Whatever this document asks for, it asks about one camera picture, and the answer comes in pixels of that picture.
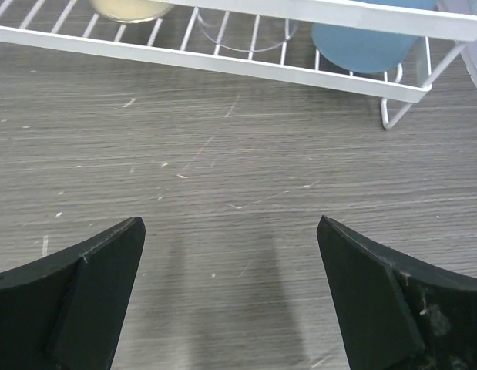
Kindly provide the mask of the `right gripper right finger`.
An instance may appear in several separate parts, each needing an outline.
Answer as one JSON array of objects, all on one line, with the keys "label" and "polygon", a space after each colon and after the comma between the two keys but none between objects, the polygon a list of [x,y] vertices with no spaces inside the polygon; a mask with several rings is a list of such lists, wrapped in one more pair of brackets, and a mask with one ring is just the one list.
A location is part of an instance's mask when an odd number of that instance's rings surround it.
[{"label": "right gripper right finger", "polygon": [[351,369],[477,369],[477,278],[326,216],[317,240]]}]

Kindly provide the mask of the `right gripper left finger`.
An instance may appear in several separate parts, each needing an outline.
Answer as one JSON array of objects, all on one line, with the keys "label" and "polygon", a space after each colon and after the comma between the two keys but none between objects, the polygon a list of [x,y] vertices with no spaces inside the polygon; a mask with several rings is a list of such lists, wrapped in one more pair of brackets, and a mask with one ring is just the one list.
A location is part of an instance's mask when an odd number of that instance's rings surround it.
[{"label": "right gripper left finger", "polygon": [[0,273],[0,369],[109,369],[143,252],[128,218]]}]

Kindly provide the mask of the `light blue plastic cup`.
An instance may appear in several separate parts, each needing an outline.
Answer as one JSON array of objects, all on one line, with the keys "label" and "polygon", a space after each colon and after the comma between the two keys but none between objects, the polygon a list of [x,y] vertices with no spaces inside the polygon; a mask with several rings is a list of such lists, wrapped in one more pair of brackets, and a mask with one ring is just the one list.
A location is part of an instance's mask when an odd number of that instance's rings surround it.
[{"label": "light blue plastic cup", "polygon": [[314,23],[311,38],[329,62],[356,73],[391,70],[405,60],[417,41],[413,35]]}]

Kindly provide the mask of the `clear glass amber base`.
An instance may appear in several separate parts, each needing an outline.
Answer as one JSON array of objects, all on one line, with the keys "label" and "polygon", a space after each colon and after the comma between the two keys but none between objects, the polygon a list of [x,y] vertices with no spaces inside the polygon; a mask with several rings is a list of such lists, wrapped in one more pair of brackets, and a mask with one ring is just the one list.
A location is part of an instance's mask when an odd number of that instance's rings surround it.
[{"label": "clear glass amber base", "polygon": [[119,23],[150,22],[168,14],[174,5],[150,0],[89,0],[101,16]]}]

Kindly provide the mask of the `clear plastic cup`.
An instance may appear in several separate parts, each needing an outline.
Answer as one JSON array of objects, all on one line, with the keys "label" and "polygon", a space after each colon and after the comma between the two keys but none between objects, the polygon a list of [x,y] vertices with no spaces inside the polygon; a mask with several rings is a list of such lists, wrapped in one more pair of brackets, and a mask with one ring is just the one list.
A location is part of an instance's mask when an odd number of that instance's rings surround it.
[{"label": "clear plastic cup", "polygon": [[200,31],[214,44],[214,54],[231,51],[246,54],[267,52],[289,42],[299,21],[265,15],[198,8]]}]

